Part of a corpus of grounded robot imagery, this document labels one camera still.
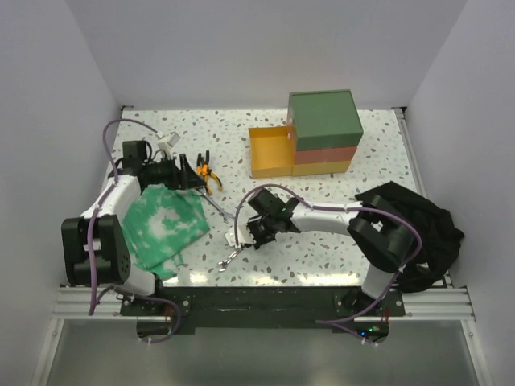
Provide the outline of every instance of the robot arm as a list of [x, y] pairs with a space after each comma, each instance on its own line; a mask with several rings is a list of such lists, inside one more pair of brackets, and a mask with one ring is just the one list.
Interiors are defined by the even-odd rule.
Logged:
[[379, 196], [368, 202], [349, 204], [300, 204], [297, 198], [284, 203], [266, 189], [260, 190], [249, 205], [257, 212], [247, 224], [238, 227], [239, 245], [233, 232], [226, 234], [229, 245], [237, 251], [220, 263], [220, 271], [237, 255], [239, 248], [262, 245], [275, 240], [278, 232], [332, 232], [354, 239], [369, 260], [370, 267], [362, 292], [370, 298], [378, 298], [394, 274], [402, 269], [403, 261], [414, 247], [414, 234], [404, 225], [389, 217], [381, 216], [360, 208], [384, 211], [402, 216]]
[[97, 284], [115, 285], [127, 293], [143, 296], [154, 293], [156, 277], [131, 264], [121, 223], [130, 205], [149, 185], [163, 183], [172, 190], [205, 186], [205, 181], [190, 167], [184, 154], [179, 156], [179, 161], [180, 168], [175, 165], [174, 158], [149, 161], [145, 141], [123, 142], [118, 181], [110, 177], [107, 188], [95, 203], [79, 217], [66, 219], [61, 226], [70, 284], [91, 285], [87, 229], [98, 209], [93, 225]]

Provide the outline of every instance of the metal clip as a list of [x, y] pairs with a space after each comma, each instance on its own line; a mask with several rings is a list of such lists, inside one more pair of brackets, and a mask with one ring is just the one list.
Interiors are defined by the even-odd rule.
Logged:
[[233, 261], [234, 257], [238, 256], [240, 252], [241, 248], [235, 249], [234, 252], [231, 253], [228, 258], [216, 263], [216, 266], [220, 267], [220, 269], [218, 269], [218, 272], [224, 272], [227, 269], [227, 266], [230, 264], [230, 262]]

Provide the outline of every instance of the green box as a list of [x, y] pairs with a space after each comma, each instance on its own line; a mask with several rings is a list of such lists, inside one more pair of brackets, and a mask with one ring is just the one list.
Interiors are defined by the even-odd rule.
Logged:
[[288, 125], [299, 151], [354, 147], [363, 137], [350, 90], [292, 92]]

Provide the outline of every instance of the pink box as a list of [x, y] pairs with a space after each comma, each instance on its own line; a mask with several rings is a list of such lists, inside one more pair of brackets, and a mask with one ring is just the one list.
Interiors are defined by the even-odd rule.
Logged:
[[339, 147], [336, 149], [303, 150], [294, 152], [294, 164], [350, 161], [357, 147]]

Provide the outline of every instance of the stacked boxes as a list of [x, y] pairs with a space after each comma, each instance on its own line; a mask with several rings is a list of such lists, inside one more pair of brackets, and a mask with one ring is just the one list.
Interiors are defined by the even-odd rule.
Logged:
[[347, 171], [363, 136], [350, 90], [291, 93], [287, 130], [292, 175]]
[[286, 126], [251, 128], [254, 178], [347, 171], [363, 136], [350, 90], [293, 92]]

